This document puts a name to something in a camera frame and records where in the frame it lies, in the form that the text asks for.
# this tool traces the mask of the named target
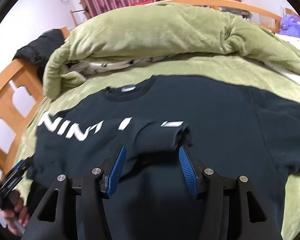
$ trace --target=printed lettering on shirt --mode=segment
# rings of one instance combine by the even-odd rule
[[[46,111],[41,116],[41,118],[38,122],[38,126],[44,124],[48,131],[54,132],[57,129],[57,127],[60,124],[62,119],[63,119],[62,117],[58,117],[52,122],[51,118],[50,118],[50,113],[48,111]],[[131,119],[132,119],[132,117],[124,118],[122,120],[122,122],[119,124],[118,130],[123,131],[129,125]],[[70,122],[71,121],[69,121],[69,120],[65,120],[61,124],[61,126],[60,126],[60,128],[57,132],[57,135],[63,135],[65,133],[66,129],[68,128]],[[99,122],[95,125],[89,126],[85,130],[84,133],[81,131],[81,129],[79,127],[79,124],[74,123],[70,126],[70,128],[69,128],[68,132],[66,133],[65,137],[70,139],[74,136],[78,141],[84,141],[88,137],[89,132],[92,131],[93,129],[95,129],[94,134],[99,132],[101,127],[102,127],[103,122],[104,122],[104,120],[102,120],[101,122]],[[183,124],[183,121],[181,121],[181,122],[168,122],[168,121],[165,121],[165,122],[162,123],[162,125],[160,127],[179,127],[182,124]]]
[[[183,121],[182,122],[168,122],[168,121],[165,121],[165,122],[162,123],[161,127],[179,127],[182,124],[183,124]]]
[[[123,130],[128,126],[128,124],[130,123],[131,119],[132,119],[132,117],[125,118],[125,119],[120,123],[118,130],[123,131]]]
[[[50,132],[54,132],[62,119],[63,119],[62,117],[58,117],[56,120],[52,122],[49,116],[49,112],[44,112],[37,126],[40,126],[44,123],[44,125]]]

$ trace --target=wooden headboard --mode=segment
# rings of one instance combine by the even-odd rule
[[[289,8],[285,8],[284,9],[284,14],[292,14],[292,15],[297,16],[300,19],[300,16],[295,11],[293,11],[293,10],[291,10]]]
[[[282,20],[282,17],[280,17],[279,15],[261,9],[260,7],[246,4],[243,2],[233,1],[233,0],[164,0],[156,3],[161,3],[161,2],[177,2],[177,3],[184,3],[190,5],[210,6],[212,9],[215,10],[219,10],[219,7],[231,7],[231,8],[237,8],[237,9],[246,10],[250,12],[255,12],[260,15],[274,19],[274,26],[267,26],[263,24],[258,24],[258,25],[275,33],[279,32],[280,22]]]
[[[64,27],[61,31],[66,39],[69,30]],[[36,101],[26,117],[23,117],[12,103],[14,90],[9,81],[13,81],[16,87],[26,87]],[[23,130],[31,121],[43,98],[37,68],[26,60],[15,59],[0,73],[0,118],[16,133],[8,153],[0,149],[0,169],[3,176],[13,167]]]

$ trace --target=metal screw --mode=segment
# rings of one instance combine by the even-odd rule
[[[208,174],[208,175],[212,175],[212,174],[214,173],[214,171],[213,171],[213,169],[206,168],[206,169],[204,170],[204,173],[205,173],[205,174]]]
[[[246,176],[240,176],[239,180],[241,180],[242,182],[247,182],[248,178]]]
[[[58,176],[58,180],[59,180],[59,181],[64,181],[65,178],[66,178],[66,176],[63,175],[63,174]]]
[[[94,168],[94,169],[92,170],[92,173],[95,174],[95,175],[99,174],[100,172],[101,172],[101,169],[100,169],[100,168]]]

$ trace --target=green fleece comforter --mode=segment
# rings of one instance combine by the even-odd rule
[[[147,67],[107,72],[89,79],[76,72],[68,73],[65,67],[67,62],[82,59],[106,63],[178,53],[182,54]],[[137,83],[153,74],[205,75],[265,89],[300,103],[300,86],[259,61],[300,74],[300,51],[269,31],[229,13],[164,4],[102,14],[74,29],[51,56],[44,75],[48,97],[26,128],[16,161],[34,153],[36,125],[44,111],[56,113],[71,108],[106,86]],[[24,197],[30,183],[23,180],[19,184]],[[299,230],[300,175],[295,175],[289,177],[286,185],[283,238],[292,239]]]

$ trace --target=purple cloth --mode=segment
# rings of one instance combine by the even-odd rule
[[[281,20],[279,34],[300,38],[300,18],[286,14]]]

